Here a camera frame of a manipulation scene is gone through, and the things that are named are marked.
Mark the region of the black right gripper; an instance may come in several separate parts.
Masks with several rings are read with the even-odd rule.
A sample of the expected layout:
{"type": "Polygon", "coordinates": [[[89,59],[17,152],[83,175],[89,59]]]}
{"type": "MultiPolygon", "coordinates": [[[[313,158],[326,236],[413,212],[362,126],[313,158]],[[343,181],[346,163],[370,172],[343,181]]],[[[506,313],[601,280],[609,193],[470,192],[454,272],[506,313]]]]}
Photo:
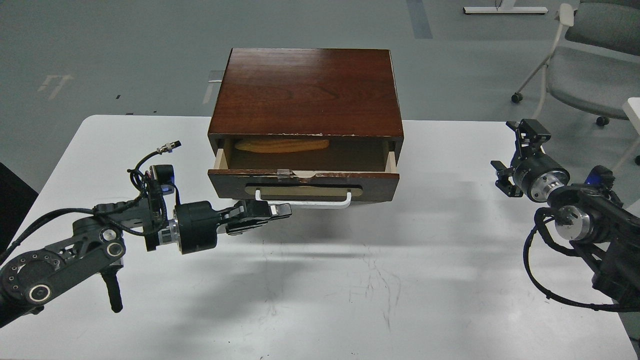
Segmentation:
{"type": "Polygon", "coordinates": [[[508,198],[526,195],[535,203],[546,203],[552,191],[566,186],[570,180],[569,172],[543,153],[543,145],[551,139],[551,133],[535,119],[506,121],[505,125],[515,133],[515,151],[512,167],[506,167],[502,161],[490,161],[497,177],[495,186],[508,198]]]}

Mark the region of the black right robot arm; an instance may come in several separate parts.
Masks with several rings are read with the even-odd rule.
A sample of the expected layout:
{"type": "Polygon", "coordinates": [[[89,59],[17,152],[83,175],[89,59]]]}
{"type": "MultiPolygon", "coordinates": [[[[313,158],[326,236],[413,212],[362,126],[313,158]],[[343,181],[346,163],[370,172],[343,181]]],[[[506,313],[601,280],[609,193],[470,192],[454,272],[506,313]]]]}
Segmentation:
{"type": "Polygon", "coordinates": [[[526,197],[544,204],[534,214],[534,227],[523,247],[530,281],[547,299],[596,312],[639,310],[639,219],[623,208],[613,191],[615,176],[597,165],[583,183],[570,183],[569,172],[543,151],[551,133],[537,120],[507,121],[515,134],[510,166],[492,161],[494,183],[509,198],[526,197]],[[530,267],[535,234],[554,251],[578,257],[593,271],[592,287],[614,304],[569,300],[540,284],[530,267]]]}

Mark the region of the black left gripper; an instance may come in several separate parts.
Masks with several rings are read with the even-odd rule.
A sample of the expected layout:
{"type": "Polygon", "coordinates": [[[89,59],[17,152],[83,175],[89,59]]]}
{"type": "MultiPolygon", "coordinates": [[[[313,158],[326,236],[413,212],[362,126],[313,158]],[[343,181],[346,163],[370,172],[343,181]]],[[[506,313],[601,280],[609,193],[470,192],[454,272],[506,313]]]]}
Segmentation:
{"type": "Polygon", "coordinates": [[[158,244],[178,244],[182,255],[214,249],[218,228],[226,222],[225,232],[235,236],[259,228],[269,221],[292,215],[288,203],[270,204],[265,200],[239,200],[231,207],[214,210],[210,202],[181,203],[174,207],[174,218],[158,232],[158,244]]]}

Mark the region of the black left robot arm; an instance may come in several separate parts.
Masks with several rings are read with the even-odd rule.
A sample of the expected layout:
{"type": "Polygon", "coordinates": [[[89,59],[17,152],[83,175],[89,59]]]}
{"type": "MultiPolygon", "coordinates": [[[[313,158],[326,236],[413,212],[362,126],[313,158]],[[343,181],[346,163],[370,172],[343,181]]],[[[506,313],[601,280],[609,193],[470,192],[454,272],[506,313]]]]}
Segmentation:
{"type": "Polygon", "coordinates": [[[240,200],[222,210],[214,210],[207,201],[183,203],[176,205],[172,219],[154,216],[147,206],[117,214],[113,224],[96,216],[78,219],[72,225],[72,237],[20,254],[2,267],[1,325],[38,314],[94,274],[100,274],[106,284],[112,311],[121,312],[117,272],[127,250],[127,228],[142,228],[148,251],[176,243],[187,255],[214,249],[219,232],[237,235],[291,214],[288,203],[240,200]]]}

